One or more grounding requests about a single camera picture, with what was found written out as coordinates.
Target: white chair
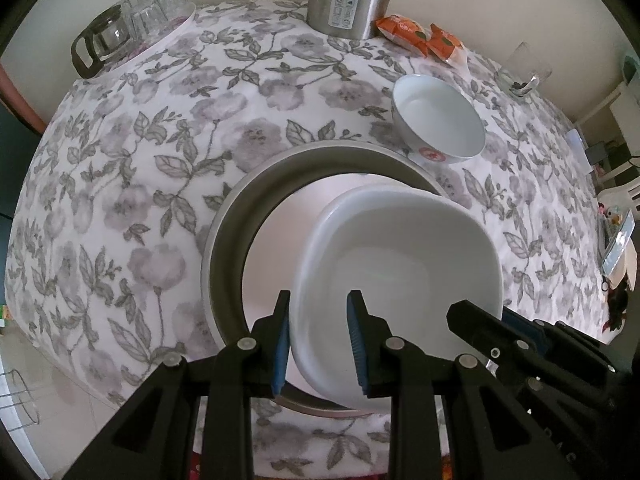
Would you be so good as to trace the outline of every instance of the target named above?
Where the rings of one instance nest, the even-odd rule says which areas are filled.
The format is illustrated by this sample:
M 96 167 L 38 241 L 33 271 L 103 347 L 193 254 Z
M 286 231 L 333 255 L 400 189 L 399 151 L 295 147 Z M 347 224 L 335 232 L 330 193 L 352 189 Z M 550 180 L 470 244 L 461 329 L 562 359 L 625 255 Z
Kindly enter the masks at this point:
M 609 173 L 605 173 L 603 176 L 599 176 L 598 177 L 598 183 L 599 184 L 603 184 L 607 180 L 610 180 L 610 179 L 614 178 L 615 176 L 618 176 L 620 173 L 623 173 L 623 171 L 626 171 L 629 168 L 633 168 L 633 167 L 637 168 L 637 166 L 635 164 L 632 164 L 630 161 L 623 162 L 617 168 L 614 168 L 613 170 L 609 171 Z
M 613 205 L 631 209 L 634 220 L 640 220 L 640 176 L 622 186 L 609 187 L 598 193 L 598 202 L 604 207 Z

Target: red logo on bowl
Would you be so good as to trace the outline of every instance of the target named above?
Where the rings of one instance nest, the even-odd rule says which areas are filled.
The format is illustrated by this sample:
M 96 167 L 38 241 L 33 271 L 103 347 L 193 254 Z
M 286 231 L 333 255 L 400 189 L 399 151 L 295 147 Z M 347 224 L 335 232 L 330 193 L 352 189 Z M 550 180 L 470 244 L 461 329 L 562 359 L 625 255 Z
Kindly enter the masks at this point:
M 419 151 L 424 158 L 433 160 L 434 162 L 443 162 L 447 158 L 442 153 L 430 150 L 429 148 L 420 148 Z

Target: white wall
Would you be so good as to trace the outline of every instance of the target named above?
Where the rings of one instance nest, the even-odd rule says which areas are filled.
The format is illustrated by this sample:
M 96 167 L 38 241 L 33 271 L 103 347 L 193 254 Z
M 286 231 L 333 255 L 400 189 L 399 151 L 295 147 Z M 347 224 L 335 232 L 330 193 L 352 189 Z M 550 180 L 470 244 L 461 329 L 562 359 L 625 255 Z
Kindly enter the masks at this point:
M 2 55 L 6 72 L 44 120 L 75 79 L 72 40 L 116 1 L 40 0 Z M 600 0 L 392 0 L 389 11 L 435 22 L 498 62 L 528 41 L 554 70 L 543 92 L 572 118 L 622 79 L 619 60 L 629 48 Z

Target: table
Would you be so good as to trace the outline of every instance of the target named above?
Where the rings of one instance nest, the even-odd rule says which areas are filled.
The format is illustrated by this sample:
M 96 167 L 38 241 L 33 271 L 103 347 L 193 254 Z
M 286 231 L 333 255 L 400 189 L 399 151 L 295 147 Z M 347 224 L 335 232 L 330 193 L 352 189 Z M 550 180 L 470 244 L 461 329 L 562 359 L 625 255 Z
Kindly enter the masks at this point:
M 168 351 L 216 352 L 200 301 L 209 225 L 234 184 L 291 146 L 354 139 L 432 173 L 482 220 L 504 274 L 504 305 L 600 336 L 607 319 L 596 262 L 593 185 L 562 135 L 567 118 L 534 95 L 518 104 L 496 65 L 470 73 L 382 38 L 328 38 L 290 1 L 199 8 L 165 50 L 120 76 L 78 80 L 47 127 L 25 179 L 9 248 L 15 319 L 98 396 L 121 404 Z M 452 166 L 412 153 L 395 133 L 390 90 L 406 73 L 459 89 L 486 147 Z M 327 478 L 380 472 L 384 415 L 330 420 L 266 400 L 253 406 L 256 473 Z

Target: wire rack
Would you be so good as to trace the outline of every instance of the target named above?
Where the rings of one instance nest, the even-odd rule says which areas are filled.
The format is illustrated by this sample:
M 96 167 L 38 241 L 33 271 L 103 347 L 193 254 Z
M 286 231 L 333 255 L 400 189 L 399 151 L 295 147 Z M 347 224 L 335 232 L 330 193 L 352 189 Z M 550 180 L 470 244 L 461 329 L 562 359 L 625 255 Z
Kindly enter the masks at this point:
M 17 412 L 18 410 L 22 410 L 28 420 L 22 423 L 23 418 L 20 417 L 18 412 L 18 425 L 13 428 L 6 428 L 8 432 L 21 430 L 22 428 L 26 428 L 28 426 L 32 426 L 33 424 L 40 423 L 40 412 L 36 407 L 36 402 L 33 399 L 33 395 L 29 390 L 29 387 L 24 382 L 24 378 L 21 373 L 16 369 L 9 370 L 8 372 L 0 373 L 0 377 L 4 377 L 7 381 L 7 385 L 9 385 L 9 380 L 12 382 L 14 386 L 14 390 L 9 387 L 10 392 L 7 394 L 0 394 L 0 402 L 4 402 L 2 399 L 5 397 L 9 397 L 10 401 L 13 401 L 11 404 L 4 404 L 0 406 L 0 411 L 6 410 L 8 408 L 14 408 Z

